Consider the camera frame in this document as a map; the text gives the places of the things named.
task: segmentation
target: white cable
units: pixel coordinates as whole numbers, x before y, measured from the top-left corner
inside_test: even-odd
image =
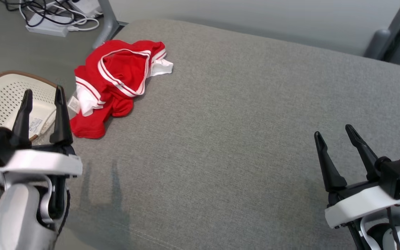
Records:
[[[21,3],[22,3],[22,2],[23,2],[23,0],[19,0],[19,3],[20,3],[20,4],[18,5],[18,8],[19,8],[19,12],[21,13],[21,16],[23,17],[24,20],[26,20],[27,18],[26,18],[26,16],[25,16],[25,14],[23,13],[23,11],[21,10]],[[74,19],[74,13],[75,13],[75,14],[78,14],[78,15],[81,15],[81,16],[84,16],[83,19],[79,19],[79,20],[77,20],[77,21],[75,21],[75,22],[73,22],[73,23],[71,23],[71,24],[68,24],[68,25],[69,25],[69,26],[68,26],[68,30],[69,30],[69,31],[89,31],[89,30],[95,30],[95,29],[98,28],[99,25],[100,25],[100,22],[99,22],[97,19],[95,19],[95,18],[88,18],[85,14],[83,14],[83,13],[81,13],[81,12],[78,12],[78,11],[75,11],[75,10],[71,10],[71,9],[66,9],[66,8],[63,8],[62,6],[55,5],[55,4],[51,4],[51,3],[46,4],[46,7],[47,7],[47,8],[48,8],[48,7],[51,7],[51,6],[57,8],[57,9],[60,9],[60,11],[58,11],[56,14],[63,13],[64,11],[70,11],[70,13],[71,13],[71,15],[72,15],[72,19]],[[98,11],[95,11],[95,13],[96,13],[97,15],[102,15],[102,14],[103,14],[103,13],[100,13],[100,12],[98,12]],[[96,24],[94,27],[88,27],[88,28],[79,28],[79,27],[75,27],[75,26],[74,26],[74,25],[83,25],[83,24],[86,24],[87,21],[95,21],[97,24]]]
[[[97,25],[95,25],[94,27],[88,27],[88,28],[79,28],[79,27],[75,27],[75,26],[69,26],[69,27],[67,27],[67,29],[68,29],[69,31],[89,31],[89,30],[95,30],[95,29],[98,28],[99,25],[100,25],[100,22],[99,22],[97,19],[95,19],[95,18],[85,18],[85,19],[81,19],[81,20],[76,21],[74,24],[77,24],[77,25],[78,25],[77,22],[80,22],[80,21],[83,21],[83,20],[86,20],[86,21],[95,21],[95,22],[97,23]]]
[[[18,9],[19,9],[19,12],[21,13],[21,16],[24,18],[24,20],[26,20],[26,16],[24,15],[23,11],[21,10],[22,3],[23,3],[23,0],[19,0]]]

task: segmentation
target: metal table leg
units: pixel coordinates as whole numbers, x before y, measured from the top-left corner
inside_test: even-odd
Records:
[[[98,0],[98,2],[103,10],[105,23],[103,25],[103,30],[98,35],[95,43],[92,46],[94,49],[103,44],[106,40],[109,40],[119,27],[109,0]]]

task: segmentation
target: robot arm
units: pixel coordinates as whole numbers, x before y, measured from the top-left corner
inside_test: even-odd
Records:
[[[351,125],[345,127],[367,171],[367,181],[347,185],[332,163],[319,132],[314,134],[331,228],[348,227],[358,249],[400,250],[400,160],[378,158]],[[378,220],[388,218],[389,223]],[[376,223],[366,229],[366,223]]]
[[[53,249],[68,214],[65,181],[82,174],[73,143],[64,90],[57,87],[50,145],[28,139],[32,91],[26,90],[12,131],[0,128],[0,249]],[[34,182],[45,183],[37,186]]]

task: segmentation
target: white laundry basket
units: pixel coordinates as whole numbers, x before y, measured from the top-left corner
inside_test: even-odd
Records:
[[[0,127],[12,129],[24,91],[33,92],[30,112],[29,138],[31,141],[43,134],[55,120],[56,85],[41,77],[20,72],[0,74]]]

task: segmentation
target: white stripe trim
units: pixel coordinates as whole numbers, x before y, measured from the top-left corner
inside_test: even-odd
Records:
[[[155,54],[155,56],[152,57],[151,62],[154,62],[155,60],[157,60],[160,56],[164,55],[166,53],[166,49],[162,49],[160,52],[158,52],[157,54]]]
[[[90,89],[90,90],[92,91],[92,93],[94,93],[95,97],[96,97],[98,100],[101,98],[100,93],[98,93],[97,89],[95,89],[95,88],[92,86],[92,84],[90,84],[90,83],[87,82],[86,80],[84,80],[84,79],[82,79],[82,78],[79,78],[79,77],[77,77],[77,76],[75,76],[75,79],[76,79],[77,82],[81,82],[82,84],[86,85],[86,87],[87,87],[88,89]]]
[[[161,60],[166,57],[166,53],[164,53],[160,58],[157,57],[157,60]]]
[[[78,83],[78,82],[76,82],[76,85],[78,85],[78,86],[80,86],[80,87],[83,87],[83,88],[85,88],[86,90],[87,90],[87,92],[88,93],[90,93],[96,100],[97,100],[97,104],[99,105],[99,106],[103,106],[103,104],[105,104],[106,102],[105,101],[101,101],[100,99],[98,99],[96,96],[94,96],[94,93],[92,93],[85,85],[83,85],[83,84],[80,84],[80,83]]]
[[[113,53],[117,53],[120,51],[129,51],[133,54],[138,54],[138,55],[142,55],[142,56],[146,56],[146,64],[144,66],[144,76],[143,76],[143,80],[140,83],[140,86],[138,87],[137,92],[135,90],[130,89],[129,87],[127,87],[126,84],[124,84],[122,81],[120,81],[119,79],[114,78],[111,73],[109,73],[109,71],[106,69],[105,64],[103,63],[103,59]],[[125,95],[129,96],[129,97],[136,97],[137,95],[142,95],[144,93],[144,81],[146,80],[146,76],[148,75],[148,71],[149,71],[149,58],[151,52],[149,50],[143,50],[140,52],[135,52],[129,49],[119,49],[116,51],[112,51],[107,55],[104,55],[101,57],[100,61],[98,62],[98,71],[100,72],[101,76],[103,76],[103,78],[105,78],[107,81],[111,82],[112,84],[114,84],[115,87],[118,88],[118,90],[120,90],[122,93],[124,93]]]

